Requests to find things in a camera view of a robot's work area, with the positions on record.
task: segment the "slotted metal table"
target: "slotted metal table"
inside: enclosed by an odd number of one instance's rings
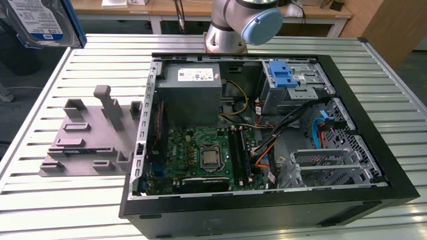
[[[0,162],[0,239],[144,239],[119,219],[124,176],[39,177],[67,99],[111,86],[121,105],[141,101],[152,52],[203,52],[203,36],[88,34],[67,49]],[[331,55],[420,198],[347,226],[228,234],[197,239],[426,239],[427,109],[368,43],[355,38],[276,37],[249,53]]]

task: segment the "motherboard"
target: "motherboard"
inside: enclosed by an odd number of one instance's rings
[[[264,189],[263,173],[252,172],[253,130],[172,128],[165,163],[151,165],[147,192],[168,195]]]

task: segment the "open computer tower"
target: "open computer tower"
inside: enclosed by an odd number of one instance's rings
[[[120,217],[147,238],[344,225],[419,197],[325,55],[152,55]]]

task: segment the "green circuit board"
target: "green circuit board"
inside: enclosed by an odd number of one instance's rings
[[[243,130],[248,149],[255,146],[253,130]],[[203,152],[219,150],[220,164],[216,168],[203,166]],[[228,128],[173,128],[168,133],[167,162],[164,166],[164,181],[156,187],[157,194],[172,194],[171,180],[184,178],[223,177],[229,178],[231,191],[264,189],[261,173],[252,176],[252,183],[239,185],[233,179],[233,165],[229,152]]]

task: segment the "blue drive bay latch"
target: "blue drive bay latch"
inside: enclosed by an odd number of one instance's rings
[[[276,88],[295,88],[299,83],[293,80],[292,69],[284,61],[271,61],[269,72]]]

